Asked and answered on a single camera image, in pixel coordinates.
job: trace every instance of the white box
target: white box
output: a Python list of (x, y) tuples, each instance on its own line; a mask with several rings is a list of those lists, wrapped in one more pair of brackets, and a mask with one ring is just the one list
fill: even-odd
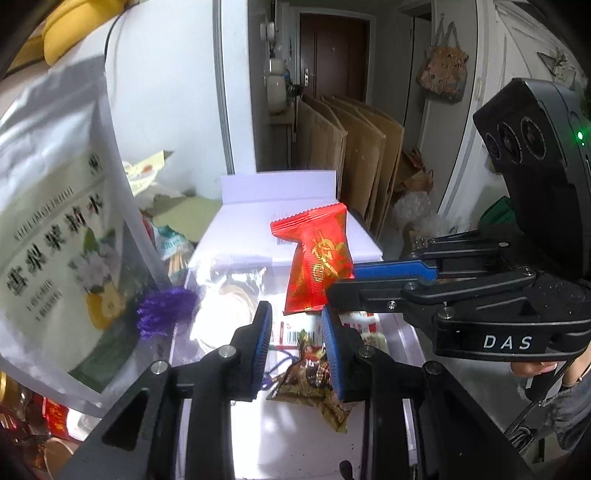
[[(210, 258), (263, 257), (290, 266), (296, 244), (271, 235), (274, 220), (337, 202), (334, 171), (285, 171), (221, 178), (222, 208), (199, 242), (189, 269)], [(377, 262), (382, 251), (359, 222), (347, 214), (353, 262)]]

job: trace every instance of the tote bag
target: tote bag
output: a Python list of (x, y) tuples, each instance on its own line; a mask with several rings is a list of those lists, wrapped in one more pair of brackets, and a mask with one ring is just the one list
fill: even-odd
[[(456, 41), (455, 47), (449, 46), (451, 34)], [(442, 35), (443, 17), (435, 35), (435, 45), (418, 74), (417, 83), (447, 100), (461, 102), (466, 90), (468, 55), (460, 48), (455, 22), (449, 24), (445, 38), (441, 38)]]

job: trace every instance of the white bag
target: white bag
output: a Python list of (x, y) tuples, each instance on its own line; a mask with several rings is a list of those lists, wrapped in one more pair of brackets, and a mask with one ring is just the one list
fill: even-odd
[(53, 69), (0, 121), (0, 370), (94, 416), (166, 357), (135, 310), (168, 278), (125, 177), (103, 58)]

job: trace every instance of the red packaging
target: red packaging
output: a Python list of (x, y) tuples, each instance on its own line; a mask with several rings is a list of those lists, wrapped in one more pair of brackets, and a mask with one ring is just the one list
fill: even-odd
[(70, 437), (66, 427), (68, 411), (67, 407), (51, 401), (49, 398), (43, 399), (43, 417), (47, 420), (50, 434), (63, 440), (76, 442), (76, 439)]
[(271, 222), (273, 236), (298, 242), (284, 314), (322, 310), (327, 303), (326, 289), (339, 278), (353, 278), (346, 224), (343, 203)]

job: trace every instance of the door handle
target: door handle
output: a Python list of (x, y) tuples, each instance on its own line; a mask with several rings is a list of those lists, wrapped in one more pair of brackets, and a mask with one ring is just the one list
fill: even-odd
[(314, 75), (310, 73), (310, 69), (304, 69), (304, 87), (307, 87), (310, 84), (310, 77)]

